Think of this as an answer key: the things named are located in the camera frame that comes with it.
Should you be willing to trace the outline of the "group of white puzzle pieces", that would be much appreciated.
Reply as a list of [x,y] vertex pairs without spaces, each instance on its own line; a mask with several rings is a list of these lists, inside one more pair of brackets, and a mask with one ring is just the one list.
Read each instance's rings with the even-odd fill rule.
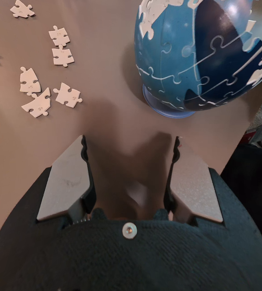
[[49,86],[43,91],[41,79],[46,66],[67,67],[74,63],[64,27],[57,27],[61,1],[0,1],[0,102],[14,101],[14,93],[26,94],[31,102],[21,108],[34,118],[47,116],[51,107]]

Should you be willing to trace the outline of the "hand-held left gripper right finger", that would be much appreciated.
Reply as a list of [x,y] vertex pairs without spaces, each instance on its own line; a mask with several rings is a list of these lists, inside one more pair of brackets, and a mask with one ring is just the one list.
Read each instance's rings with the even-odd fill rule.
[[190,223],[199,217],[223,222],[208,165],[179,136],[173,146],[164,207],[171,221]]

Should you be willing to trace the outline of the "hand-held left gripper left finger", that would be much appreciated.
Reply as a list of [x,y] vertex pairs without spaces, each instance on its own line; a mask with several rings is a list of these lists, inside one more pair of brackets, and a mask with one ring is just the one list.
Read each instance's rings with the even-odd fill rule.
[[95,184],[85,135],[79,136],[53,163],[38,211],[39,222],[65,216],[85,222],[96,204]]

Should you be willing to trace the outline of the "blue puzzle ball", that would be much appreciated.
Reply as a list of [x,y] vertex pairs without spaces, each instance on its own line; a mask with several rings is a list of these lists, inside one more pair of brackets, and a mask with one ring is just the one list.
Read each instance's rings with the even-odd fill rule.
[[223,106],[262,82],[256,1],[142,1],[135,61],[148,91],[180,111]]

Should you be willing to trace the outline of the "person's dark clothing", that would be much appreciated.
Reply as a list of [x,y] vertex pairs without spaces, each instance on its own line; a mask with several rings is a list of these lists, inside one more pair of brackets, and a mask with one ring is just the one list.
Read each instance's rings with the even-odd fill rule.
[[221,177],[249,212],[262,235],[262,148],[239,144]]

